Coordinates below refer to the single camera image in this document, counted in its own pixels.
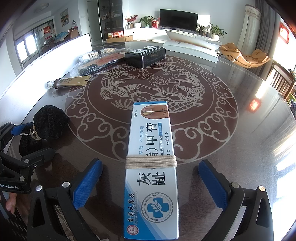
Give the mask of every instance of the curtain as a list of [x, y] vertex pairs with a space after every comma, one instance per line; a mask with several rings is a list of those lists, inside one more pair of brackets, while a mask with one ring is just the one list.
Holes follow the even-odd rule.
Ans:
[[246, 5], [244, 25], [237, 44], [237, 48], [242, 54], [249, 55], [255, 50], [260, 29], [261, 16], [262, 14], [257, 8], [248, 4]]
[[280, 16], [267, 4], [265, 0], [255, 0], [255, 6], [262, 13], [256, 49], [260, 49], [265, 52], [271, 60], [263, 66], [253, 68], [251, 71], [266, 80], [272, 68], [272, 58], [276, 48], [277, 39], [279, 37]]

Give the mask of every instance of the black cloth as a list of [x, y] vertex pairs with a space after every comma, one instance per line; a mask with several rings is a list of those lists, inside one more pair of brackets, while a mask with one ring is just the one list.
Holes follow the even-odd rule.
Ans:
[[[69, 117], [62, 109], [53, 105], [43, 106], [33, 118], [35, 130], [42, 139], [57, 139], [62, 135], [64, 127], [69, 122]], [[33, 133], [33, 127], [25, 127], [23, 133]], [[34, 140], [30, 135], [22, 136], [20, 140], [20, 154], [26, 156], [42, 148], [42, 140]]]

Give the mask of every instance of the blue gripper pad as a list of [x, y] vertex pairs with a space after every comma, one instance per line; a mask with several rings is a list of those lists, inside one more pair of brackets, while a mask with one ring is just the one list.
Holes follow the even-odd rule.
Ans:
[[221, 183], [214, 175], [212, 170], [207, 166], [204, 161], [198, 165], [198, 173], [205, 183], [209, 193], [211, 194], [217, 207], [222, 208], [223, 211], [227, 208], [227, 192], [222, 187]]
[[87, 174], [83, 177], [82, 181], [77, 185], [73, 191], [73, 205], [78, 210], [83, 207], [99, 177], [102, 174], [103, 164], [97, 160], [92, 167], [90, 167]]
[[29, 122], [29, 123], [22, 124], [22, 125], [17, 125], [15, 127], [13, 127], [13, 129], [11, 130], [11, 134], [14, 136], [18, 136], [21, 134], [21, 132], [25, 126], [32, 126], [32, 125], [33, 125], [33, 122]]

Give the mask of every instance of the orange lounge chair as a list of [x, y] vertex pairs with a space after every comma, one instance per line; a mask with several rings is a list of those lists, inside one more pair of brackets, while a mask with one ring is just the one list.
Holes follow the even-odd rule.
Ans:
[[220, 51], [229, 61], [244, 68], [259, 67], [270, 61], [267, 54], [262, 52], [260, 49], [254, 50], [251, 55], [245, 55], [239, 51], [234, 43], [221, 45]]

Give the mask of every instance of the finger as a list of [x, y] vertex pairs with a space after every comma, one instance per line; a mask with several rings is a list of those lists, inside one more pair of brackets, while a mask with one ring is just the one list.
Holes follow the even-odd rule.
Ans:
[[6, 209], [7, 211], [11, 211], [12, 214], [14, 214], [14, 211], [15, 211], [16, 200], [17, 200], [17, 194], [9, 193], [9, 199], [6, 201]]
[[162, 119], [168, 118], [167, 106], [161, 104], [154, 104], [144, 107], [141, 110], [141, 115], [148, 119]]

